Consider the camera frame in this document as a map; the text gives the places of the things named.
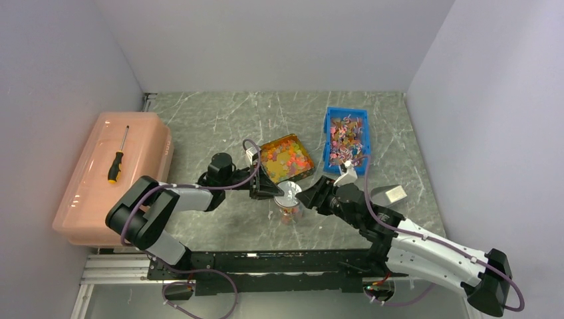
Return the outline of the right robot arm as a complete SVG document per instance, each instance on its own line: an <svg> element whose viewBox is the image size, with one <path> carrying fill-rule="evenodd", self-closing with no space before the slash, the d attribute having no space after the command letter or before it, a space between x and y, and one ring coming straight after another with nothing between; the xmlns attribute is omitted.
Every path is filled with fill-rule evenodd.
<svg viewBox="0 0 564 319"><path fill-rule="evenodd" d="M464 295L469 305L493 317L511 310L513 284L507 255L465 247L425 228L388 207L372 202L355 184L337 185L325 176L296 198L321 215L334 215L358 230L371 246L370 273L387 271L415 276Z"/></svg>

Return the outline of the clear plastic cup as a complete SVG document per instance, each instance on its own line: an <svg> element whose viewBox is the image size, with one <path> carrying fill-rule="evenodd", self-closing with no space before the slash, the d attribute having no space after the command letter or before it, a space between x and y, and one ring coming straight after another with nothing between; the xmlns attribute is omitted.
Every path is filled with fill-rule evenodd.
<svg viewBox="0 0 564 319"><path fill-rule="evenodd" d="M291 225L300 221L303 217L303 207L298 204L292 207L279 207L281 222L284 225Z"/></svg>

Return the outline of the metal scoop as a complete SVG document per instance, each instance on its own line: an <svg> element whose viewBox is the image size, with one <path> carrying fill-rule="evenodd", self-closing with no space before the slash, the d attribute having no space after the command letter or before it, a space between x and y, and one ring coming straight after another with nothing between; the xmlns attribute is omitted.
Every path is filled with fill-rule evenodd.
<svg viewBox="0 0 564 319"><path fill-rule="evenodd" d="M392 207L406 198L407 194L401 185L376 187L370 192L371 202L382 207Z"/></svg>

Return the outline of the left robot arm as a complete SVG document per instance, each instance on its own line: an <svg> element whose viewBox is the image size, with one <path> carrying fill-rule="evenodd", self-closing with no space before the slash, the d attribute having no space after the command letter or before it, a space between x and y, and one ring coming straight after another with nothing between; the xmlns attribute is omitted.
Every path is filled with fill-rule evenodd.
<svg viewBox="0 0 564 319"><path fill-rule="evenodd" d="M284 194L257 160L238 169L229 154L217 153L195 185L173 186L143 175L108 212L105 223L126 243L165 262L171 277L181 279L194 267L192 252L166 232L170 217L177 211L213 211L228 190L248 191L256 200Z"/></svg>

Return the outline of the clear round lid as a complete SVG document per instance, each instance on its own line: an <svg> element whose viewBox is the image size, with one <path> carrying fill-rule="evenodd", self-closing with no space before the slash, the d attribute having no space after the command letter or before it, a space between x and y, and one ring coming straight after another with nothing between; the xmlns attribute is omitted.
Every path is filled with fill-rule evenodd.
<svg viewBox="0 0 564 319"><path fill-rule="evenodd" d="M282 195L275 196L274 201L280 207L294 207L301 202L297 199L297 194L302 192L301 187L293 181L282 181L277 187L283 192Z"/></svg>

